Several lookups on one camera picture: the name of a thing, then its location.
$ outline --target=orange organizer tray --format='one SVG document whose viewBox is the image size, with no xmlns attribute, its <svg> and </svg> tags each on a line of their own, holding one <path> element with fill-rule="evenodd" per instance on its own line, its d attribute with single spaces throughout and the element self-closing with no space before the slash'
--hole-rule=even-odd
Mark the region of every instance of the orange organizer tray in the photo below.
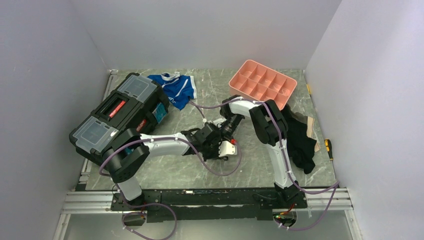
<svg viewBox="0 0 424 240">
<path fill-rule="evenodd" d="M 247 60 L 229 81 L 229 92 L 247 99 L 272 99 L 281 110 L 298 82 L 253 60 Z"/>
</svg>

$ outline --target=black fabric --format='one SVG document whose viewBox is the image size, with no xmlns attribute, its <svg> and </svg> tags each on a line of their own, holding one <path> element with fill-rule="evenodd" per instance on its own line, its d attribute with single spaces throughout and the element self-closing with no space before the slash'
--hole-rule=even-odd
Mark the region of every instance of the black fabric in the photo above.
<svg viewBox="0 0 424 240">
<path fill-rule="evenodd" d="M 312 160 L 315 154 L 315 144 L 317 140 L 306 135 L 308 125 L 298 121 L 288 104 L 281 110 L 288 125 L 287 130 L 287 152 L 292 158 L 296 167 L 303 169 L 305 174 L 309 174 L 315 167 Z"/>
</svg>

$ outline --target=red label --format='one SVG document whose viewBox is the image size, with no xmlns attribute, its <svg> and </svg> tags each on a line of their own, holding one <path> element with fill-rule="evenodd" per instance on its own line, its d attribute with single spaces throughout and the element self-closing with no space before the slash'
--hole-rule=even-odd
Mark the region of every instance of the red label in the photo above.
<svg viewBox="0 0 424 240">
<path fill-rule="evenodd" d="M 119 109 L 121 109 L 124 104 L 125 104 L 125 101 L 122 100 L 120 102 L 120 104 L 109 114 L 109 118 L 113 118 L 115 116 L 115 114 L 117 114 L 117 112 L 119 111 Z"/>
<path fill-rule="evenodd" d="M 136 128 L 137 132 L 140 132 L 140 130 L 143 128 L 143 126 L 147 123 L 146 119 L 143 119 L 143 121 L 140 122 L 140 125 Z"/>
</svg>

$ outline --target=white wall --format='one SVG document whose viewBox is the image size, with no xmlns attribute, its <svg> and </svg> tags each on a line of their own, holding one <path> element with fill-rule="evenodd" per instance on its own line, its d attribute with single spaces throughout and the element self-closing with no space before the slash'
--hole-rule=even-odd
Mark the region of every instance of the white wall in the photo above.
<svg viewBox="0 0 424 240">
<path fill-rule="evenodd" d="M 422 239 L 424 3 L 343 0 L 307 68 L 365 239 Z"/>
<path fill-rule="evenodd" d="M 68 0 L 0 2 L 0 239 L 52 239 L 107 69 Z"/>
<path fill-rule="evenodd" d="M 72 0 L 111 69 L 304 69 L 341 0 Z"/>
</svg>

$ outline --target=blue jersey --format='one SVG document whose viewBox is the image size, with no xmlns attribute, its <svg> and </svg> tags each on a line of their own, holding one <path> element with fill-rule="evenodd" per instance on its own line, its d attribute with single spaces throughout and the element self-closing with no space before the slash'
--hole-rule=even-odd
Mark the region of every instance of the blue jersey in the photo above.
<svg viewBox="0 0 424 240">
<path fill-rule="evenodd" d="M 180 75 L 179 72 L 160 75 L 149 75 L 149 79 L 160 84 L 169 101 L 179 110 L 183 109 L 190 99 L 196 99 L 196 86 L 193 76 Z"/>
</svg>

